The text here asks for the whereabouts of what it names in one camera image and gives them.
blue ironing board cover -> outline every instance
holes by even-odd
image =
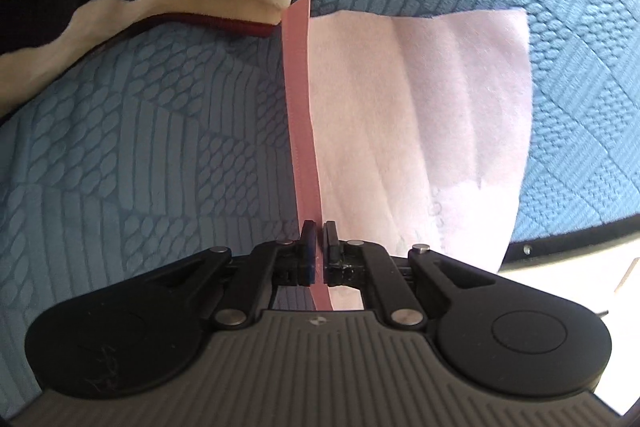
[[[639,0],[312,0],[429,17],[524,7],[534,113],[514,240],[640,208]],[[297,234],[282,48],[178,23],[84,58],[0,127],[0,414],[56,302],[210,247]]]

beige fabric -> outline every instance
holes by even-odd
[[[286,6],[290,0],[275,0]],[[53,42],[0,55],[0,116],[39,93],[92,48],[133,23],[169,12],[277,24],[280,8],[263,0],[94,0],[81,6]]]

ironing board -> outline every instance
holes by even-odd
[[[534,80],[513,239],[638,213],[639,0],[312,0],[314,16],[510,7],[529,14]],[[167,23],[85,57],[0,127],[0,415],[39,393],[22,343],[41,311],[297,229],[278,31]]]

striped pattern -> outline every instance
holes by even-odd
[[[118,400],[47,391],[16,427],[611,427],[591,393],[549,402],[486,393],[453,375],[419,333],[373,312],[266,312],[217,333],[170,383]]]
[[[534,80],[514,239],[640,208],[640,0],[312,0],[433,16],[524,7]],[[0,128],[0,414],[38,388],[38,313],[211,245],[296,234],[279,35],[159,26],[85,58]]]

light pink paper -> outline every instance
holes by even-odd
[[[306,75],[285,75],[287,102],[308,89],[321,219],[392,255],[428,243],[497,271],[529,149],[524,11],[337,12],[308,24],[308,88]],[[303,124],[290,111],[289,127]],[[292,135],[293,149],[296,139],[310,138]],[[312,184],[313,159],[294,156],[294,169],[297,161],[300,183]],[[305,195],[296,195],[300,209]]]

